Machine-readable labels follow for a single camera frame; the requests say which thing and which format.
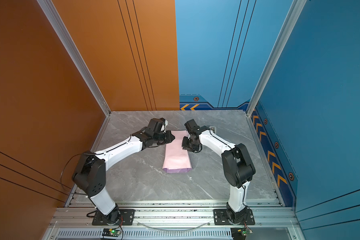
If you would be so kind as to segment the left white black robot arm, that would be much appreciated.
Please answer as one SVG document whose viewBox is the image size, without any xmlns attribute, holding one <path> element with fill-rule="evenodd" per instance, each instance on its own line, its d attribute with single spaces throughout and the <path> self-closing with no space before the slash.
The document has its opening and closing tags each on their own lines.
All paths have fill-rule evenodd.
<svg viewBox="0 0 360 240">
<path fill-rule="evenodd" d="M 95 205 L 96 212 L 108 224 L 118 225 L 121 221 L 119 206 L 106 190 L 107 171 L 116 163 L 147 148 L 171 143 L 175 136 L 167 130 L 168 121 L 153 118 L 148 126 L 131 134 L 126 140 L 97 152 L 86 151 L 72 175 L 72 181 L 85 192 Z"/>
</svg>

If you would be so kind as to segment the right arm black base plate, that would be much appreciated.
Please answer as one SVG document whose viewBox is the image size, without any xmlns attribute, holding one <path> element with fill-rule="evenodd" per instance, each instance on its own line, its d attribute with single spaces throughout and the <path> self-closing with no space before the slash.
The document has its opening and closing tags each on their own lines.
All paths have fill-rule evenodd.
<svg viewBox="0 0 360 240">
<path fill-rule="evenodd" d="M 243 209 L 235 213 L 230 209 L 214 209 L 214 223 L 217 226 L 223 225 L 247 225 L 254 226 L 256 224 L 253 211 L 251 209 Z"/>
</svg>

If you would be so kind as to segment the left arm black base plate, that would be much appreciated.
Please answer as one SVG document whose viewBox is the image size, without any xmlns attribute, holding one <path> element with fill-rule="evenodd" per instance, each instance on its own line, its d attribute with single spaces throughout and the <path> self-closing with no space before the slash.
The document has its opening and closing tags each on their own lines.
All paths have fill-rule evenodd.
<svg viewBox="0 0 360 240">
<path fill-rule="evenodd" d="M 131 226 L 135 217 L 134 209 L 113 210 L 110 214 L 104 215 L 96 210 L 93 217 L 93 226 Z"/>
</svg>

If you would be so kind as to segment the purple wrapping paper sheet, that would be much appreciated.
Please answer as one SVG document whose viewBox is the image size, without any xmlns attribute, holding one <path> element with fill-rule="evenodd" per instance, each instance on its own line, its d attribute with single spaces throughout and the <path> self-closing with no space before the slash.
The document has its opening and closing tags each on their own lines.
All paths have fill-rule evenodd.
<svg viewBox="0 0 360 240">
<path fill-rule="evenodd" d="M 172 131 L 175 139 L 166 144 L 163 170 L 166 173 L 187 173 L 192 169 L 189 153 L 182 147 L 183 137 L 188 137 L 187 131 Z"/>
</svg>

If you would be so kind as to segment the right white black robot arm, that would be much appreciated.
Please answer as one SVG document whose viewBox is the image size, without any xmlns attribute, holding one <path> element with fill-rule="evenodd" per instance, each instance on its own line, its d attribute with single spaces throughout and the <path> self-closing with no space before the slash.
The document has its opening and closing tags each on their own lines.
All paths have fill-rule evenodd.
<svg viewBox="0 0 360 240">
<path fill-rule="evenodd" d="M 247 195 L 256 168 L 247 147 L 224 140 L 211 128 L 197 125 L 195 120 L 187 121 L 185 128 L 189 136 L 183 137 L 184 150 L 196 154 L 201 152 L 203 147 L 207 147 L 222 159 L 224 176 L 231 185 L 226 210 L 230 224 L 253 226 L 255 219 L 247 205 Z"/>
</svg>

